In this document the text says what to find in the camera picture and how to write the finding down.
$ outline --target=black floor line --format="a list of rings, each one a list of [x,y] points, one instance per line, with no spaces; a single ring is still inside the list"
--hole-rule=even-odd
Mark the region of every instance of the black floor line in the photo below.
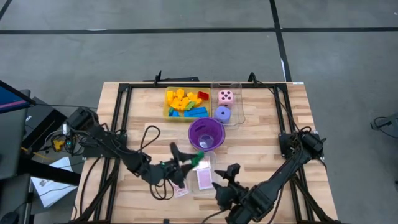
[[[397,32],[398,27],[281,28],[282,32]]]
[[[291,82],[292,76],[290,74],[289,63],[287,61],[284,38],[282,36],[282,32],[281,32],[281,28],[280,28],[278,11],[276,9],[275,0],[269,0],[269,4],[271,5],[272,18],[274,20],[276,39],[278,41],[279,55],[280,55],[280,59],[281,59],[281,63],[282,63],[282,68],[284,70],[285,81]]]
[[[163,29],[92,29],[92,30],[0,30],[0,34],[189,34],[189,33],[246,33],[274,32],[273,27],[215,27]]]
[[[0,10],[0,20],[4,16],[4,13],[6,13],[8,6],[11,4],[12,0],[7,0],[6,3],[4,3],[3,7]]]

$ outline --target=yellow tray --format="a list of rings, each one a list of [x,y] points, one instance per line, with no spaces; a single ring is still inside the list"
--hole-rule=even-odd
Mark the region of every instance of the yellow tray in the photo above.
[[[194,119],[197,119],[196,117],[189,117],[189,118],[184,117],[184,111],[178,112],[180,115],[179,117],[169,116],[170,105],[167,104],[166,93],[167,93],[167,91],[176,92],[178,89],[183,89],[185,92],[185,95],[187,95],[187,93],[190,93],[190,92],[192,92],[193,94],[197,94],[199,91],[209,94],[209,99],[203,100],[201,105],[198,107],[205,107],[209,117],[211,117],[211,89],[210,88],[167,87],[166,91],[164,92],[164,106],[163,106],[163,117],[166,120],[168,120],[168,121],[193,121]]]

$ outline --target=red toy block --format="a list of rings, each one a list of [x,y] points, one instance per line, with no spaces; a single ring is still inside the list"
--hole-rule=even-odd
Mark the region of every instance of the red toy block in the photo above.
[[[209,99],[209,94],[204,93],[202,91],[198,92],[198,98],[204,99],[204,100],[208,100]]]

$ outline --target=pink dice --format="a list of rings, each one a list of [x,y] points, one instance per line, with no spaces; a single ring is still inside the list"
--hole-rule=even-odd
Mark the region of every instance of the pink dice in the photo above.
[[[234,104],[234,94],[231,90],[221,90],[218,92],[218,106],[225,106],[232,109]]]

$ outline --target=gray concrete floor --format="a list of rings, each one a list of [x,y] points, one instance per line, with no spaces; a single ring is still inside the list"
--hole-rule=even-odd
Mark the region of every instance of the gray concrete floor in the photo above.
[[[277,9],[282,27],[398,27],[393,0],[279,0]],[[0,21],[1,30],[273,25],[266,0],[13,0]],[[326,164],[340,220],[396,223],[397,140],[372,131],[369,122],[398,111],[398,33],[283,37],[292,79],[306,83],[315,124],[328,138]],[[152,79],[159,70],[170,78],[245,81],[255,72],[260,80],[284,80],[271,32],[0,35],[0,68],[2,80],[47,103],[86,106],[97,105],[105,81]],[[68,221],[75,194],[35,222]]]

